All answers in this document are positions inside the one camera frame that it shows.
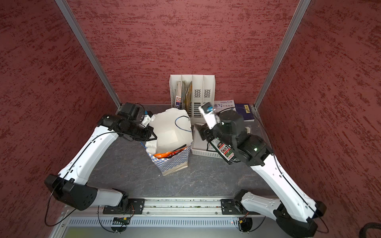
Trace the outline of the white plastic basket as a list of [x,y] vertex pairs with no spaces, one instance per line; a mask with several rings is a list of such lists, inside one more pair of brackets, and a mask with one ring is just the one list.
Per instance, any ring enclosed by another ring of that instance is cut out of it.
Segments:
[[193,155],[199,155],[199,156],[205,156],[205,157],[211,157],[211,158],[219,158],[222,159],[213,148],[208,148],[209,141],[202,140],[200,137],[200,134],[197,130],[197,124],[203,125],[201,123],[196,123],[193,125],[193,143],[191,146],[191,151]]

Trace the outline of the white blue checkered paper bag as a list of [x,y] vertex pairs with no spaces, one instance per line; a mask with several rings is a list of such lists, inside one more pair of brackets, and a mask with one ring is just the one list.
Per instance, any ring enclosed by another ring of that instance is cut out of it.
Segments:
[[[149,123],[154,128],[157,140],[145,143],[145,151],[151,161],[166,176],[188,166],[188,158],[193,143],[191,122],[185,110],[170,108],[154,115]],[[157,159],[154,154],[171,152],[186,144],[184,150],[172,158]]]

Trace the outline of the orange condiment packet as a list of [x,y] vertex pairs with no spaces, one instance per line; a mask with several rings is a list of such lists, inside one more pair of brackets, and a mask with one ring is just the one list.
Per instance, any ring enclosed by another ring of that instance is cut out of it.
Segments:
[[157,159],[164,159],[164,158],[172,158],[173,156],[181,153],[184,149],[179,149],[176,151],[166,152],[166,153],[158,153],[154,154],[154,157]]

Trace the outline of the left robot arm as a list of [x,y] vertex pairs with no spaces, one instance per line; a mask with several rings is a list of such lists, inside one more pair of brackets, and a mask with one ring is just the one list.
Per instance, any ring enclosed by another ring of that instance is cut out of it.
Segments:
[[96,164],[118,137],[125,135],[135,141],[156,140],[153,127],[149,125],[154,119],[151,112],[147,112],[142,121],[128,116],[104,115],[76,156],[57,175],[48,175],[45,179],[54,198],[79,211],[107,206],[116,214],[128,212],[130,205],[126,192],[91,187],[87,182]]

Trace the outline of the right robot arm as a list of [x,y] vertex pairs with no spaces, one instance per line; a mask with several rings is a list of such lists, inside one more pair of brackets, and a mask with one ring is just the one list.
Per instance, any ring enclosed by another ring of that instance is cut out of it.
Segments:
[[306,195],[283,169],[270,146],[258,135],[247,132],[243,117],[234,110],[215,112],[206,103],[198,107],[205,120],[196,126],[206,140],[228,164],[242,162],[256,172],[276,194],[265,198],[241,190],[235,200],[247,213],[259,213],[273,219],[293,238],[312,238],[318,232],[315,222],[326,212],[326,205]]

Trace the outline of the white illustrated book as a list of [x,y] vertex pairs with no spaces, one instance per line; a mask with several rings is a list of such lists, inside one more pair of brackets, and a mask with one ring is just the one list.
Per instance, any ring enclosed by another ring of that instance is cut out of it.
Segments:
[[235,109],[234,100],[224,100],[224,101],[214,101],[213,108],[216,112],[221,112],[223,110]]

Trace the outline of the book in organizer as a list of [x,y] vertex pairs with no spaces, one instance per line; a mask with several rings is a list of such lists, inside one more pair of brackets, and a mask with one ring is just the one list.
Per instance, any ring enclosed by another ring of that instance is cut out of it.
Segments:
[[182,108],[182,82],[177,81],[176,84],[176,95],[175,95],[175,108],[181,109]]

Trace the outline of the dark blue book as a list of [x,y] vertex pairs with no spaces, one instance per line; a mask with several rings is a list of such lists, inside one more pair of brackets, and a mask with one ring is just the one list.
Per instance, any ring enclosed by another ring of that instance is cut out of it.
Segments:
[[235,110],[243,117],[245,122],[255,121],[255,115],[250,104],[236,104]]

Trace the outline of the white file organizer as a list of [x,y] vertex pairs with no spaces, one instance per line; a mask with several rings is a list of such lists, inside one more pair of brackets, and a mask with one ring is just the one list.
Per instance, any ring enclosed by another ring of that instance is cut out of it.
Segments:
[[192,100],[188,116],[191,124],[204,123],[205,120],[198,110],[198,107],[210,102],[214,103],[215,98],[215,76],[214,75],[190,75],[190,74],[172,74],[169,78],[169,88],[171,97],[171,106],[175,108],[175,95],[177,81],[192,81]]

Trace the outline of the brown folder in organizer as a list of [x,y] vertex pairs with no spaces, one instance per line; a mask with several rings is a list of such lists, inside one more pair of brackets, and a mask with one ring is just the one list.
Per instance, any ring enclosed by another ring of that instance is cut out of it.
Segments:
[[192,81],[182,82],[182,100],[184,109],[189,113],[191,110],[192,100]]

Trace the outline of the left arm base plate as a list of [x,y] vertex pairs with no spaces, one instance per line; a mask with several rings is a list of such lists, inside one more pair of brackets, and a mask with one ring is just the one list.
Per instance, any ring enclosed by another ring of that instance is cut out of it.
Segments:
[[144,204],[145,199],[143,198],[126,198],[117,206],[105,206],[102,213],[106,215],[141,215]]

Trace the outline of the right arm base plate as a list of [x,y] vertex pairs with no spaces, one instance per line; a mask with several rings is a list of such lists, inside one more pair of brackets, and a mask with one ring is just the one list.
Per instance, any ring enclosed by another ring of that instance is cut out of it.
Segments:
[[249,212],[242,203],[236,199],[221,199],[221,210],[223,215],[259,215],[257,212]]

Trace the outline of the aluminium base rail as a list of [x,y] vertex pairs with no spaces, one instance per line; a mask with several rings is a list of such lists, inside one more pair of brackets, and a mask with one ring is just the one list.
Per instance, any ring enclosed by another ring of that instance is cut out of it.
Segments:
[[242,203],[249,212],[275,219],[276,216],[285,216],[292,219],[307,219],[304,209],[308,206],[301,201],[286,204],[280,199],[261,197],[250,192],[240,193],[234,198],[144,198],[143,216],[160,215],[223,215],[221,199],[236,199]]

